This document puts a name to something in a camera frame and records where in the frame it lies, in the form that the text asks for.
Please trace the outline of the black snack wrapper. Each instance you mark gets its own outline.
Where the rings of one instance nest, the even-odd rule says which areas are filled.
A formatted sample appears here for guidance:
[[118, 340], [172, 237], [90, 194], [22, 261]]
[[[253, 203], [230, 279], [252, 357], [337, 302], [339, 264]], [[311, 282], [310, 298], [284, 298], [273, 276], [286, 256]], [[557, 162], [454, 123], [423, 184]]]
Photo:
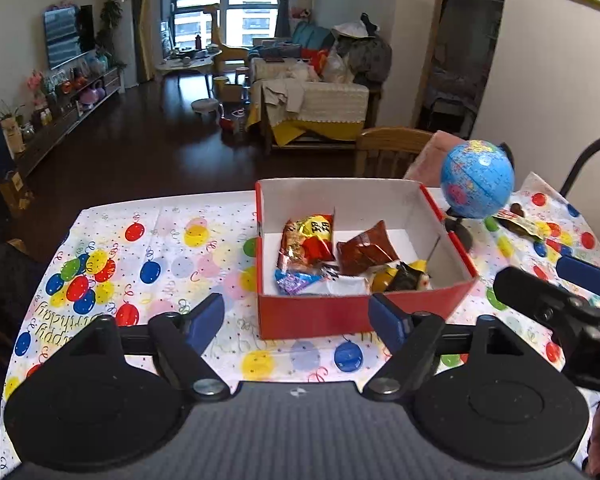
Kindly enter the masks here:
[[396, 274], [386, 288], [386, 292], [408, 292], [409, 290], [430, 289], [430, 277], [422, 270], [400, 262], [396, 266]]

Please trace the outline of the white silver snack packet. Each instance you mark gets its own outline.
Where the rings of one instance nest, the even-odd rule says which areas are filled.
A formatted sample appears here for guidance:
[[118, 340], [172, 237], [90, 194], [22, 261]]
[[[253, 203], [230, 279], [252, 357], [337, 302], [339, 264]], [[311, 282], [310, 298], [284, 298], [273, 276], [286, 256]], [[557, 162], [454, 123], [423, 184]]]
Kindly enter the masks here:
[[370, 292], [370, 283], [365, 275], [346, 275], [336, 266], [323, 266], [321, 294], [326, 296], [365, 296]]

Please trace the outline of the brown Oreo snack bag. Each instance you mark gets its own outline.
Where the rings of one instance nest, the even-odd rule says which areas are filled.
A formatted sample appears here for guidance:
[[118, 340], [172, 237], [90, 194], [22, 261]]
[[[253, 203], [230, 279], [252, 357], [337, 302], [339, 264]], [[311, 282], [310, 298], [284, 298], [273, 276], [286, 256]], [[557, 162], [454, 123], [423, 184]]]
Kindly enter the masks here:
[[340, 272], [350, 276], [400, 259], [389, 240], [384, 220], [346, 242], [338, 242], [336, 249]]

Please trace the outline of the blue snack packet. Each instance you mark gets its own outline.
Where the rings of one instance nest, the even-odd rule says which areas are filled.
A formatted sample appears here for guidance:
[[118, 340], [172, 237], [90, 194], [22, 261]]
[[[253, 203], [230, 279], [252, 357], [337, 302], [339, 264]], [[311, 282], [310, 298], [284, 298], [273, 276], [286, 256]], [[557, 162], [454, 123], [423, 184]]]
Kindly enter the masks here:
[[309, 287], [320, 284], [323, 281], [323, 277], [320, 274], [286, 272], [279, 269], [275, 270], [274, 278], [278, 291], [286, 296], [304, 294]]

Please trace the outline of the red yellow chips bag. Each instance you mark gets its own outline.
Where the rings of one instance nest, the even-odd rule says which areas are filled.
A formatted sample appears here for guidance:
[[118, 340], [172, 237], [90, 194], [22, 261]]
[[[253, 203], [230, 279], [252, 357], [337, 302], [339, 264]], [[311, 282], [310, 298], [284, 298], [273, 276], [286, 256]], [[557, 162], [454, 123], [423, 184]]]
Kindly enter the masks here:
[[277, 269], [315, 273], [323, 263], [333, 262], [334, 217], [334, 214], [314, 214], [300, 220], [288, 220], [280, 240]]

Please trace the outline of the balloon pattern tablecloth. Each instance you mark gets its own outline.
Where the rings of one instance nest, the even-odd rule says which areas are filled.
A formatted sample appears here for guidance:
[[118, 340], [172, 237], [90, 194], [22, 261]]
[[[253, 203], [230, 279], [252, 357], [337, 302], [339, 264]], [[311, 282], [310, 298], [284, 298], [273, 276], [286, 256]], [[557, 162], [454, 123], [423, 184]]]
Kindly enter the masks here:
[[254, 190], [183, 195], [82, 211], [45, 271], [20, 333], [4, 390], [14, 392], [96, 316], [137, 326], [163, 312], [185, 313], [212, 292], [225, 321], [204, 352], [220, 376], [329, 386], [362, 385], [389, 359], [366, 318], [324, 337], [261, 335], [261, 296], [277, 292], [273, 272], [286, 221], [332, 214], [337, 240], [384, 222], [405, 262], [422, 260], [433, 288], [451, 294], [442, 306], [454, 323], [492, 314], [554, 367], [564, 354], [550, 333], [496, 300], [492, 282], [506, 264], [556, 282], [555, 264], [571, 254], [600, 266], [600, 242], [574, 208], [540, 177], [524, 180], [513, 200], [539, 229], [532, 244], [494, 222], [469, 221], [468, 263], [434, 226], [445, 208], [436, 188], [399, 179], [273, 179]]

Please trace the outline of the snack wrapper near globe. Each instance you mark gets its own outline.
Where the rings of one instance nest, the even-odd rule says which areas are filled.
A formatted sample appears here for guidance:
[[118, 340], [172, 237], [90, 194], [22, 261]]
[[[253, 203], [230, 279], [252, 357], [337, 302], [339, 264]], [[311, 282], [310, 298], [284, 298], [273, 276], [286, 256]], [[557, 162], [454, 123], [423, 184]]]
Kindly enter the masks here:
[[521, 215], [522, 209], [501, 209], [494, 214], [493, 219], [500, 226], [518, 236], [544, 242], [550, 237], [550, 228], [544, 222], [535, 222]]

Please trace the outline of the red cardboard box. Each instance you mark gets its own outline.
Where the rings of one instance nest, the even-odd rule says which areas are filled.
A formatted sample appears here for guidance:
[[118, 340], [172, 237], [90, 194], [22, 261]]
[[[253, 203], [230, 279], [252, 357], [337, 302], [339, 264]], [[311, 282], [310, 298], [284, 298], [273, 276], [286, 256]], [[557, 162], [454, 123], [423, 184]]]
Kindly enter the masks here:
[[383, 292], [448, 318], [478, 273], [426, 186], [412, 180], [266, 179], [256, 185], [264, 339], [368, 332]]

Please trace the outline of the blue desk globe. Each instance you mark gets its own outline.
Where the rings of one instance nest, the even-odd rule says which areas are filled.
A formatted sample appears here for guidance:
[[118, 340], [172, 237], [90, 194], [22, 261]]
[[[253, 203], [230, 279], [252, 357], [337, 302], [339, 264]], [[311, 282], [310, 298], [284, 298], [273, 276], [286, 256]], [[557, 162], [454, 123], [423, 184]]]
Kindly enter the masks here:
[[514, 156], [506, 143], [468, 140], [442, 162], [440, 190], [446, 200], [445, 227], [466, 252], [472, 236], [463, 221], [484, 220], [504, 207], [515, 183]]

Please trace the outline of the wooden chair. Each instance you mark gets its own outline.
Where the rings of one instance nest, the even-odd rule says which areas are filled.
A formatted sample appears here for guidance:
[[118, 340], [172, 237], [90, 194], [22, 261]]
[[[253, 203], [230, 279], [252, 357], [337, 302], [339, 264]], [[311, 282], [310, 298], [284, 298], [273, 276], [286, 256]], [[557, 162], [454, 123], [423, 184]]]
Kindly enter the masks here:
[[402, 178], [432, 134], [406, 127], [377, 127], [363, 131], [355, 143], [357, 178]]

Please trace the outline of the small round stool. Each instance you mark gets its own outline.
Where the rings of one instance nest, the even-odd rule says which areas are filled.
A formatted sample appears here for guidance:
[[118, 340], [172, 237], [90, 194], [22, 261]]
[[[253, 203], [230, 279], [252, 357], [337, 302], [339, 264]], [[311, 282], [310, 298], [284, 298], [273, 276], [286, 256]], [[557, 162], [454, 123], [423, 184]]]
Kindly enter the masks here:
[[190, 107], [197, 118], [211, 117], [219, 120], [223, 115], [223, 107], [220, 101], [213, 98], [198, 99], [190, 103]]

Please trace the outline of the TV cabinet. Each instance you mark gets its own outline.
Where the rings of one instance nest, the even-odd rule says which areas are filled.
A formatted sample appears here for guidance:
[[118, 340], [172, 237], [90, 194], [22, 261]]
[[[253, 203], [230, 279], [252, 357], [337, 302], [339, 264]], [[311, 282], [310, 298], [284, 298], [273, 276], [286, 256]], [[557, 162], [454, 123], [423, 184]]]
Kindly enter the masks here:
[[59, 115], [49, 124], [35, 129], [32, 138], [24, 142], [24, 151], [15, 156], [20, 177], [25, 179], [79, 124], [123, 90], [122, 70], [114, 67], [100, 76], [92, 77], [85, 87], [63, 94], [59, 98]]

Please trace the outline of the sofa with cream cover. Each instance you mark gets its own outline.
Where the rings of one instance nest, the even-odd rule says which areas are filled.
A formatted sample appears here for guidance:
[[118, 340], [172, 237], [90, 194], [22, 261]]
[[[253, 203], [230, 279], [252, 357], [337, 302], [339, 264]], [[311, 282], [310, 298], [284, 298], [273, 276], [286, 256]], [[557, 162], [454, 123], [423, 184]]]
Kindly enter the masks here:
[[309, 60], [253, 58], [246, 127], [260, 131], [267, 148], [289, 148], [302, 136], [353, 144], [374, 124], [380, 90], [355, 82], [349, 59], [334, 50]]

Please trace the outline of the coffee table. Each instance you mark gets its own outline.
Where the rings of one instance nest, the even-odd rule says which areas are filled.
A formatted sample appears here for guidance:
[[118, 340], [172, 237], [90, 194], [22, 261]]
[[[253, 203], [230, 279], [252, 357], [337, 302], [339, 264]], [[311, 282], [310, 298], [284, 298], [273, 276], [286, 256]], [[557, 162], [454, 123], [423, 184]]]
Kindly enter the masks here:
[[204, 51], [206, 54], [202, 58], [174, 58], [171, 60], [163, 61], [155, 67], [155, 80], [158, 82], [160, 89], [164, 88], [164, 81], [167, 76], [175, 76], [180, 78], [185, 74], [201, 75], [204, 77], [204, 83], [206, 84], [206, 90], [209, 98], [212, 98], [212, 77], [214, 73], [214, 62], [215, 59], [222, 53], [221, 50], [209, 53]]

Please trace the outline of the television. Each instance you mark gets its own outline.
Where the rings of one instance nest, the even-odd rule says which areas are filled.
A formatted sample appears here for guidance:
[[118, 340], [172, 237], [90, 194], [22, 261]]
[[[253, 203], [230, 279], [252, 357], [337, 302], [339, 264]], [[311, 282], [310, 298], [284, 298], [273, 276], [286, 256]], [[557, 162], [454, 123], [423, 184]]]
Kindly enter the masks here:
[[92, 6], [64, 6], [43, 13], [48, 68], [54, 70], [95, 49]]

